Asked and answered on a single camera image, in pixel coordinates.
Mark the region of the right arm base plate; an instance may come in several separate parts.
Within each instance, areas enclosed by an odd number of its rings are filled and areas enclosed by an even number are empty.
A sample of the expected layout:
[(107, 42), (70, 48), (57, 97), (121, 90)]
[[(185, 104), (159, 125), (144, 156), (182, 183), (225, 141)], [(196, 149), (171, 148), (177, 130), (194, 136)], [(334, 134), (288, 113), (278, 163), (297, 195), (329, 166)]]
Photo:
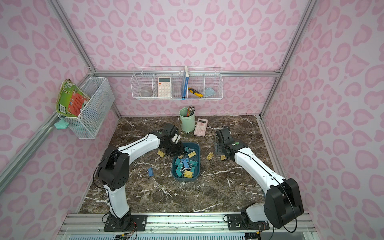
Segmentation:
[(244, 213), (226, 214), (223, 217), (230, 231), (255, 230), (266, 231), (270, 229), (269, 223), (264, 221), (252, 222)]

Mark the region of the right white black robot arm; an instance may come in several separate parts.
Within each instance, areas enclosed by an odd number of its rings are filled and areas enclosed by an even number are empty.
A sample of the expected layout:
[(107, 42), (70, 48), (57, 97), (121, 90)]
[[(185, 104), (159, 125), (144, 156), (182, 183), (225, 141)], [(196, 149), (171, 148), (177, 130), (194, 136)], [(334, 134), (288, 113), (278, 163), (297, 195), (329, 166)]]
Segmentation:
[(248, 223), (269, 222), (280, 229), (304, 213), (300, 188), (294, 179), (285, 179), (274, 172), (247, 144), (233, 138), (229, 127), (223, 127), (215, 135), (213, 140), (224, 155), (246, 170), (264, 192), (263, 204), (252, 204), (242, 211)]

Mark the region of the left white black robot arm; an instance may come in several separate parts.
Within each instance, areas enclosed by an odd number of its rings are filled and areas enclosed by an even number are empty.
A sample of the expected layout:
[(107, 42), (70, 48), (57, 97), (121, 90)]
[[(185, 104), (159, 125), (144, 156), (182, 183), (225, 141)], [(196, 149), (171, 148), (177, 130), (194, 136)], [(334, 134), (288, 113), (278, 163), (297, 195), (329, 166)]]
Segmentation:
[(184, 146), (179, 129), (172, 124), (166, 124), (165, 127), (152, 131), (131, 144), (106, 149), (95, 175), (106, 190), (112, 218), (126, 222), (130, 217), (125, 190), (130, 165), (136, 159), (156, 149), (163, 149), (169, 156), (182, 154)]

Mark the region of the teal plastic storage box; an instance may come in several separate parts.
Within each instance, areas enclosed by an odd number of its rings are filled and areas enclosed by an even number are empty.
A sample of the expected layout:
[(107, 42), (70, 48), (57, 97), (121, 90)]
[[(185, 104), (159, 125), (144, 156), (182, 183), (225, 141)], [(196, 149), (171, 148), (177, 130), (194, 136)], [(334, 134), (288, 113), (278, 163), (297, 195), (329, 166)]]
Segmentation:
[(201, 149), (196, 143), (184, 143), (184, 153), (174, 157), (171, 175), (178, 181), (193, 182), (200, 175)]

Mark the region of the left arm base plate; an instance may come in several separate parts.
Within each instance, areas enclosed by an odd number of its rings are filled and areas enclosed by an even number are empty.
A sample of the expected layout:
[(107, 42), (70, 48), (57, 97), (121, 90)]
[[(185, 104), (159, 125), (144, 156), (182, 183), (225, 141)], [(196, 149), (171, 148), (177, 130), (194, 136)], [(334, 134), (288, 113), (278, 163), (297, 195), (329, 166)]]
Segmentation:
[(147, 225), (148, 215), (130, 215), (123, 219), (118, 219), (112, 214), (109, 214), (104, 232), (144, 232)]

